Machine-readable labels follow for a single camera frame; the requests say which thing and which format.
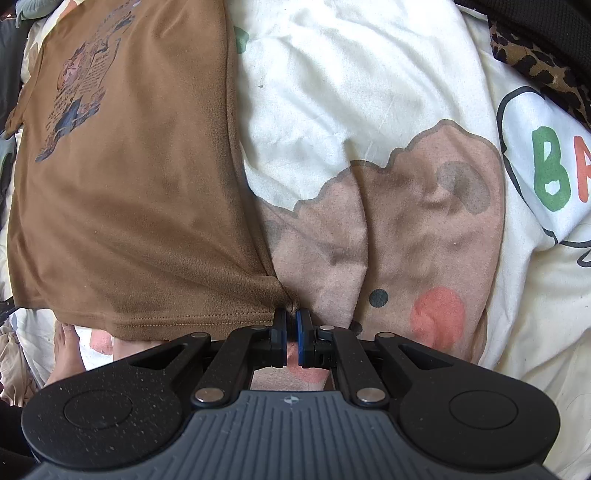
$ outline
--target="black strap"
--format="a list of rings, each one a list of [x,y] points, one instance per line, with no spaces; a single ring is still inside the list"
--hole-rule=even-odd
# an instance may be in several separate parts
[[[454,1],[498,20],[515,34],[529,38],[577,71],[584,82],[591,85],[591,0],[584,3],[580,0]]]
[[[0,302],[0,325],[6,322],[7,318],[17,310],[18,307],[14,306],[14,297]]]

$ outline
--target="green print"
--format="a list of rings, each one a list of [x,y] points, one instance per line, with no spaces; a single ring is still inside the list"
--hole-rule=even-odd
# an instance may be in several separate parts
[[[248,43],[249,35],[243,29],[234,27],[234,36],[236,37],[236,51],[238,54],[246,52],[246,44]]]
[[[563,208],[570,199],[569,174],[560,164],[560,141],[550,127],[539,127],[531,133],[534,144],[534,191],[542,204],[551,212]],[[545,156],[544,145],[550,144],[550,153]],[[558,190],[550,193],[547,187],[558,182]]]

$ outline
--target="metal rivet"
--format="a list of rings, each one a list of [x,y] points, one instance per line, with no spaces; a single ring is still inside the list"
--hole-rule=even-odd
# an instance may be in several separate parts
[[[379,388],[362,388],[357,392],[357,398],[363,403],[377,403],[386,398],[386,392]]]
[[[223,390],[216,387],[200,388],[195,392],[195,399],[202,403],[213,403],[223,398]]]

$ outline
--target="brown t-shirt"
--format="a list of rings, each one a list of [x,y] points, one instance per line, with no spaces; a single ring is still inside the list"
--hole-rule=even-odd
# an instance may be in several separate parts
[[[122,339],[295,308],[246,185],[235,59],[223,0],[87,0],[57,25],[7,122],[17,306]]]

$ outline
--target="red letter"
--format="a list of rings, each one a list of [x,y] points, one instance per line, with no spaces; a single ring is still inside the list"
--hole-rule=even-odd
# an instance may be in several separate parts
[[[587,165],[587,158],[591,160],[591,153],[585,145],[583,137],[574,138],[574,154],[577,157],[577,179],[579,181],[579,198],[581,202],[589,200],[587,179],[591,179],[591,165]]]

